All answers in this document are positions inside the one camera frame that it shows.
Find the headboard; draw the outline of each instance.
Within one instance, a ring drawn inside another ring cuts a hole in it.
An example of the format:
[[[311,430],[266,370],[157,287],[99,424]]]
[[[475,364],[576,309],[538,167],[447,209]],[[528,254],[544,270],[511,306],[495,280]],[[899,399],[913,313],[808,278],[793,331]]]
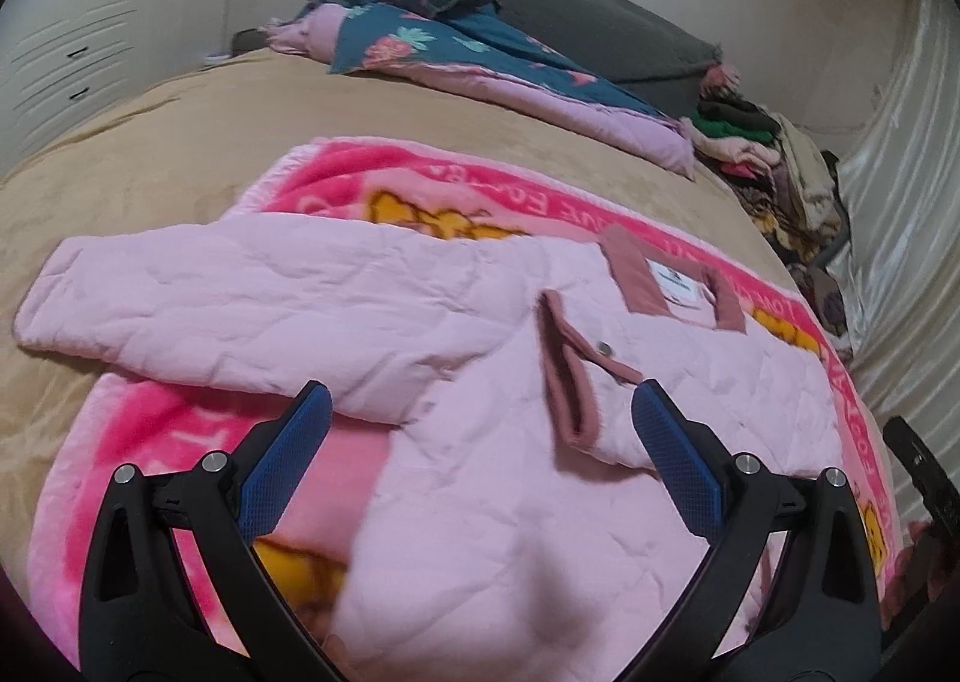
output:
[[[695,110],[719,46],[629,0],[500,0],[501,19],[672,116]]]

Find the white wardrobe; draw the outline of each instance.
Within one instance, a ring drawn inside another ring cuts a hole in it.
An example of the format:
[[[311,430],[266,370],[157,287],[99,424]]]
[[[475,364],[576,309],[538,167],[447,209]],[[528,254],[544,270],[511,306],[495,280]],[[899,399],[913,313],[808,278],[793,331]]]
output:
[[[57,136],[222,51],[227,0],[6,0],[0,177]]]

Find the green cloth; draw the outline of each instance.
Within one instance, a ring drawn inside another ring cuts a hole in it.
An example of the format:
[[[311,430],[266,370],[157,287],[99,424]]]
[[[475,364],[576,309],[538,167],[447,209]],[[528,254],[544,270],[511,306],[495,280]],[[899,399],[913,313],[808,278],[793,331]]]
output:
[[[690,121],[707,137],[745,137],[747,140],[755,140],[764,146],[772,146],[774,137],[763,130],[744,130],[728,121],[712,121],[704,119],[699,113],[691,116]]]

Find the white label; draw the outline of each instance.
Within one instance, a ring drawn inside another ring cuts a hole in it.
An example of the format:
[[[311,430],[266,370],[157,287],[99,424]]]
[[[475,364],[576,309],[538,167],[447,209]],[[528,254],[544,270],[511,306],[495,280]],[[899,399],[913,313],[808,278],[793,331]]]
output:
[[[670,303],[683,304],[699,301],[697,283],[690,276],[677,273],[673,268],[660,265],[659,262],[650,262],[650,269],[654,272],[654,278],[661,292]]]

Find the white curtain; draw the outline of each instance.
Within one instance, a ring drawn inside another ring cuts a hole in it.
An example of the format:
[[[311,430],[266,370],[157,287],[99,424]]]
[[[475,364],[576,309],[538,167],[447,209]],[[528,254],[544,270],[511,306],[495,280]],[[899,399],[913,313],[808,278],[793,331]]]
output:
[[[851,243],[832,265],[854,382],[884,423],[901,414],[960,477],[960,11],[911,0],[891,83],[838,166]],[[904,519],[923,514],[895,464]]]

